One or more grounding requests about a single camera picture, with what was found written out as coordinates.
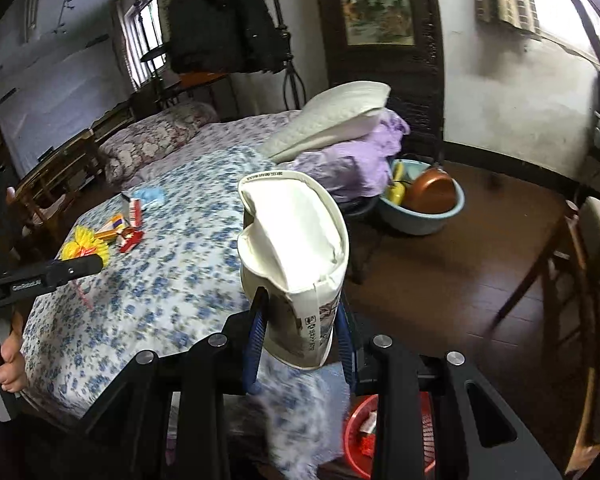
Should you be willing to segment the person left hand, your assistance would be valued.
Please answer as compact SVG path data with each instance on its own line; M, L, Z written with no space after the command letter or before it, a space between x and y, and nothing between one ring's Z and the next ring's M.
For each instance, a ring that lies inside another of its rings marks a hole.
M13 216L9 209L11 204L12 196L9 195L9 188L0 185L0 275L14 270L19 261L14 251L20 224L18 218ZM16 393L28 385L24 369L26 361L21 353L24 318L19 306L10 306L6 312L10 315L10 319L8 335L2 341L0 349L3 360L0 365L0 387L3 391Z

